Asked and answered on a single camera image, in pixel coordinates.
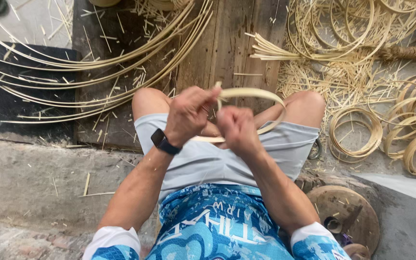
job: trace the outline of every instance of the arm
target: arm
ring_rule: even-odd
[[[165,135],[171,145],[182,147],[207,125],[208,109],[220,88],[204,91],[197,86],[183,91],[170,105]],[[97,229],[133,227],[138,231],[158,201],[166,170],[174,156],[153,147],[121,183]]]
[[[250,109],[223,107],[218,128],[234,153],[251,169],[270,216],[290,235],[320,222],[307,196],[277,166],[259,141]]]

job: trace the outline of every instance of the leg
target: leg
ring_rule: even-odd
[[[259,139],[280,169],[294,181],[319,136],[325,102],[318,93],[312,91],[295,93],[284,102],[287,113],[283,122],[259,135]],[[260,128],[268,121],[276,120],[281,111],[282,106],[278,104],[258,114],[255,116],[255,126]],[[226,150],[225,158],[228,158],[225,180],[256,186],[253,174],[240,158],[231,150]]]
[[[317,92],[300,91],[283,100],[286,107],[286,115],[283,121],[320,128],[324,117],[325,100]],[[260,128],[267,121],[276,120],[282,112],[282,106],[275,106],[255,116],[255,126]]]
[[[154,88],[142,88],[133,97],[134,121],[142,116],[158,113],[169,113],[172,99],[163,92]],[[204,137],[218,137],[221,135],[218,128],[208,122],[200,133]]]
[[[134,126],[144,154],[153,147],[151,136],[155,130],[166,128],[171,102],[170,98],[156,89],[144,88],[136,92],[132,104]],[[221,162],[220,150],[214,145],[189,141],[170,163],[160,189],[159,202],[171,192],[184,187],[222,180]]]

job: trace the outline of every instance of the shirt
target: shirt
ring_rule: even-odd
[[[160,207],[162,228],[149,260],[350,260],[319,223],[291,237],[292,254],[278,237],[258,188],[203,184],[168,195]],[[137,260],[134,228],[103,227],[84,252],[84,260]]]

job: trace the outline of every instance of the hand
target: hand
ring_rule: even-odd
[[[171,102],[165,135],[172,146],[182,148],[205,128],[208,111],[220,92],[220,87],[205,91],[191,86]]]
[[[264,151],[248,108],[225,106],[218,111],[216,119],[227,146],[240,158],[247,160]]]

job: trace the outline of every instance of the shirt sleeve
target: shirt sleeve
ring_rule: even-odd
[[[297,260],[351,260],[333,235],[317,222],[297,229],[291,246]]]
[[[103,227],[99,229],[86,247],[83,260],[124,259],[138,260],[141,243],[132,227]]]

